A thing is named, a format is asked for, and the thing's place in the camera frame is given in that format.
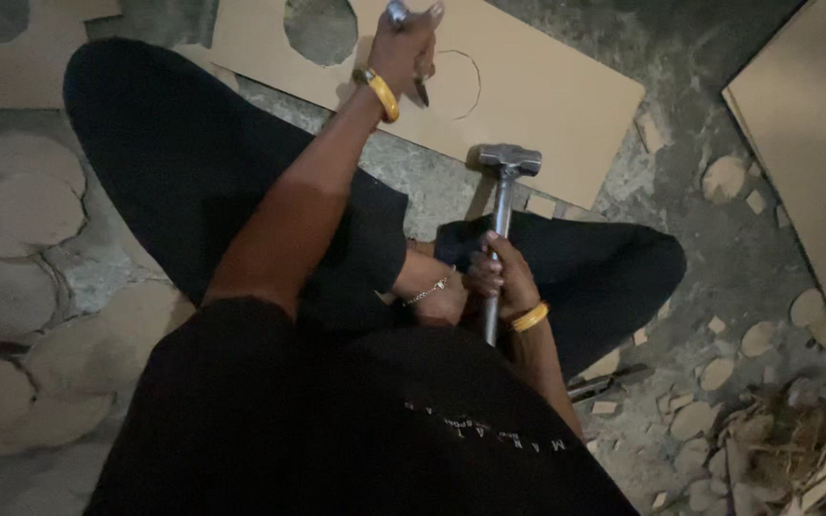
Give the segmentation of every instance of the black pants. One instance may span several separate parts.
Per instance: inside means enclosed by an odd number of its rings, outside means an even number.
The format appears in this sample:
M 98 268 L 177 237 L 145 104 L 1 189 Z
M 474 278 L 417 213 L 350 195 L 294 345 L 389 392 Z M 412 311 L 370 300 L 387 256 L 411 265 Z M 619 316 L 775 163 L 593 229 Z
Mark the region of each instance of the black pants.
M 120 214 L 197 304 L 231 238 L 313 138 L 140 41 L 86 44 L 69 63 L 63 96 Z M 405 194 L 356 171 L 339 228 L 302 293 L 300 327 L 360 333 L 396 324 L 396 309 L 374 291 L 390 290 L 403 265 L 406 209 Z M 443 226 L 436 257 L 466 270 L 488 227 L 487 217 Z M 511 234 L 552 305 L 567 376 L 647 323 L 684 275 L 677 241 L 642 226 L 516 213 Z

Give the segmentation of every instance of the bracelet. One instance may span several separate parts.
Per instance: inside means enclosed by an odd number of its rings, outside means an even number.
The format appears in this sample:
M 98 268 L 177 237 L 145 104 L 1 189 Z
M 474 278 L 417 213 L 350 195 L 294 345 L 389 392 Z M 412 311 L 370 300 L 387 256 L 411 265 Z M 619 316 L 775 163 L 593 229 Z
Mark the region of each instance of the bracelet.
M 546 301 L 541 301 L 531 311 L 512 321 L 512 330 L 522 333 L 529 328 L 533 328 L 534 325 L 543 321 L 548 313 L 550 313 L 550 305 Z
M 435 284 L 435 287 L 432 287 L 432 288 L 430 288 L 429 290 L 427 290 L 427 291 L 425 291 L 425 292 L 422 292 L 422 293 L 421 293 L 421 294 L 419 294 L 419 296 L 417 296 L 416 298 L 410 299 L 410 300 L 408 300 L 408 301 L 404 301 L 404 306 L 405 306 L 405 307 L 408 307 L 408 306 L 412 305 L 413 303 L 416 303 L 416 302 L 417 302 L 417 301 L 419 301 L 420 299 L 423 299 L 423 298 L 425 298 L 425 297 L 429 296 L 432 292 L 435 292 L 436 290 L 444 290 L 444 289 L 445 289 L 445 285 L 447 285 L 447 284 L 448 284 L 448 278 L 452 277 L 452 275 L 454 274 L 454 271 L 455 271 L 455 270 L 457 270 L 457 267 L 456 267 L 456 266 L 454 266 L 454 265 L 452 265 L 452 273 L 451 273 L 450 275 L 445 276 L 445 277 L 443 277 L 442 279 L 440 279 L 440 280 L 439 280 L 439 283 L 436 283 L 436 284 Z
M 374 94 L 378 96 L 381 105 L 384 106 L 384 120 L 387 122 L 396 122 L 400 118 L 400 108 L 397 107 L 397 98 L 394 97 L 394 92 L 387 86 L 387 83 L 380 75 L 376 74 L 374 70 L 368 68 L 361 71 L 361 76 L 365 82 L 372 88 Z

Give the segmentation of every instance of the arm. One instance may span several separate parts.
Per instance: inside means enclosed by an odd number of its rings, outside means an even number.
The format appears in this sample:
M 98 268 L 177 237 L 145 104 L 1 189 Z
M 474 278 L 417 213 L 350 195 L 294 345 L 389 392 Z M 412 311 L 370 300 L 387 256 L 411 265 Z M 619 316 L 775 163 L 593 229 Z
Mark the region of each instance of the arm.
M 492 248 L 499 260 L 487 256 Z M 541 303 L 541 295 L 522 253 L 496 231 L 488 231 L 483 252 L 471 256 L 469 287 L 484 296 L 497 296 L 499 318 L 511 323 Z M 512 362 L 522 380 L 537 391 L 556 410 L 566 425 L 582 439 L 582 425 L 566 392 L 560 359 L 556 354 L 554 334 L 546 319 L 512 339 Z
M 392 91 L 404 91 L 415 67 L 430 56 L 443 6 L 413 16 L 397 32 L 378 24 L 369 64 Z M 327 127 L 273 184 L 222 256 L 204 304 L 253 296 L 294 319 L 298 293 L 337 229 L 362 146 L 384 114 L 368 86 L 360 86 Z

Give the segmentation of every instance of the yellow bangle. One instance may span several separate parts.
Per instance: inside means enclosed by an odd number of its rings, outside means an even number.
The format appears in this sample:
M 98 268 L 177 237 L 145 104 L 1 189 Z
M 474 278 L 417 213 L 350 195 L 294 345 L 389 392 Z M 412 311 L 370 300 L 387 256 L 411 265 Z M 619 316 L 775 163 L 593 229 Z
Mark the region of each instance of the yellow bangle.
M 548 313 L 550 313 L 550 305 L 546 301 L 541 301 L 541 304 L 534 307 L 530 312 L 512 321 L 512 330 L 522 333 L 543 321 Z
M 376 74 L 374 70 L 369 68 L 364 70 L 363 75 L 365 82 L 372 88 L 374 94 L 378 96 L 384 106 L 385 119 L 388 122 L 396 122 L 400 118 L 400 108 L 397 107 L 397 98 L 394 97 L 394 92 L 387 86 L 387 83 L 380 75 Z

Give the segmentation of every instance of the hammer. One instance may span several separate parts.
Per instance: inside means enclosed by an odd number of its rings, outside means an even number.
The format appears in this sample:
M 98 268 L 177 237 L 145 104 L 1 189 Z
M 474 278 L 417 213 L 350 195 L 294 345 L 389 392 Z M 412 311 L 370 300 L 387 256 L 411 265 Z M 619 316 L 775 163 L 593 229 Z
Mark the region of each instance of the hammer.
M 541 171 L 541 152 L 527 150 L 519 145 L 497 143 L 478 145 L 476 158 L 480 164 L 499 172 L 496 186 L 496 211 L 493 214 L 493 229 L 509 238 L 509 224 L 512 218 L 512 184 L 522 175 L 534 177 Z M 499 260 L 496 252 L 490 256 Z M 483 335 L 487 344 L 496 347 L 496 325 L 499 319 L 499 298 L 488 298 L 483 308 Z

